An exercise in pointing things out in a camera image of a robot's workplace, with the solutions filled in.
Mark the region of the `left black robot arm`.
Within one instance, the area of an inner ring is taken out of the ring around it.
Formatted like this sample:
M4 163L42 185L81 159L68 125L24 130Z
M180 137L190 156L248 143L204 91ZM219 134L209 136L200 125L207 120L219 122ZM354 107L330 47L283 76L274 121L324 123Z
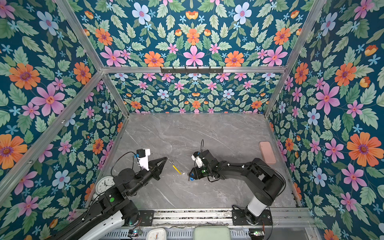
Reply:
M139 220L139 210L130 200L152 179L160 175L168 158L149 161L149 169L136 173L133 169L122 170L114 177L114 185L95 198L89 209L50 240L100 240L106 234Z

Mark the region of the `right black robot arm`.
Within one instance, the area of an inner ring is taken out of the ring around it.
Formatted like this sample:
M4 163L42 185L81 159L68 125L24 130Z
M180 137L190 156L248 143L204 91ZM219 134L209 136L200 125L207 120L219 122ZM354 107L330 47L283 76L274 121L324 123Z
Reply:
M206 178L210 183L235 179L246 183L254 197L245 209L240 209L246 221L256 225L263 218L263 211L269 208L275 199L285 190L284 177L267 165L262 159L255 158L247 163L218 161L208 150L194 152L194 167L189 177L194 180Z

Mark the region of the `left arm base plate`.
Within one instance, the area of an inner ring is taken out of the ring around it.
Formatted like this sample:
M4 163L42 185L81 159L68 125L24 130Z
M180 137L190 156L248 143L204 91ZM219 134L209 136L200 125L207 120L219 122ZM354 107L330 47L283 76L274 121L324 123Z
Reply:
M139 210L134 214L131 226L150 227L153 224L154 215L155 211L153 210Z

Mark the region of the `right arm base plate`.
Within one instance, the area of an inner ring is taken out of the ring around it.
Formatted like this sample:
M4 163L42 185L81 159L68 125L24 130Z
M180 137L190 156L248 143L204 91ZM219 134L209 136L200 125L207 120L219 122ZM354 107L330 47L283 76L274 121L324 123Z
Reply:
M254 216L250 212L240 209L232 209L232 221L234 226L272 226L273 218L269 209L263 210L260 216Z

